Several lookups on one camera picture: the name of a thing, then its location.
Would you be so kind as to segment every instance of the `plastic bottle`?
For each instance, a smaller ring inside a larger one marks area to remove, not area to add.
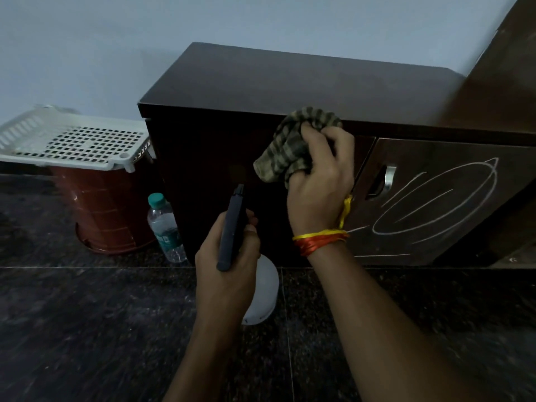
[[[169,202],[163,194],[153,193],[149,195],[149,205],[151,206],[147,215],[149,226],[168,261],[175,264],[188,263]]]

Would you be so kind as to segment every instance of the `finger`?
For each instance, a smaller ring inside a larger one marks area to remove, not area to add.
[[[305,171],[297,170],[291,175],[290,179],[288,180],[288,189],[289,190],[298,189],[303,184],[304,181],[305,181]]]
[[[206,245],[217,249],[220,247],[221,233],[224,231],[226,214],[227,212],[220,213],[220,215],[212,225],[209,233],[207,234],[205,242],[203,244],[206,243]]]
[[[321,131],[327,138],[335,142],[335,157],[343,167],[354,167],[354,136],[339,127],[326,127]]]
[[[259,223],[259,219],[255,217],[255,213],[250,209],[246,209],[245,214],[248,216],[248,223],[252,226],[256,226]]]
[[[309,123],[301,125],[301,132],[303,140],[309,146],[313,170],[317,167],[322,169],[335,165],[335,158],[324,134],[319,133]]]
[[[248,224],[244,229],[244,239],[236,263],[244,266],[256,266],[260,251],[260,239],[257,235],[257,229]]]

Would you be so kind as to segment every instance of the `red thread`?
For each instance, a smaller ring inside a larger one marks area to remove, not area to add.
[[[300,247],[300,255],[308,257],[320,247],[334,243],[336,241],[346,241],[349,237],[348,234],[325,234],[308,238],[300,238],[294,241],[298,247]]]

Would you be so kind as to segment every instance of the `granite floor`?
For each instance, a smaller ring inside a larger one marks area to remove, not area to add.
[[[358,401],[314,272],[279,272],[277,307],[243,328],[222,400]],[[534,270],[369,272],[467,376],[505,400],[536,400]],[[155,245],[91,253],[49,177],[0,175],[0,400],[161,400],[195,285],[195,269]]]

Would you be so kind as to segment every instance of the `dark brown cabinet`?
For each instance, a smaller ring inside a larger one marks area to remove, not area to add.
[[[261,182],[252,163],[286,114],[316,106],[356,137],[353,254],[430,264],[536,177],[532,132],[437,126],[462,81],[445,68],[192,44],[139,102],[190,260],[245,183],[261,251],[303,262],[283,184]]]
[[[368,265],[429,264],[534,175],[532,147],[379,138],[355,185],[348,246]]]

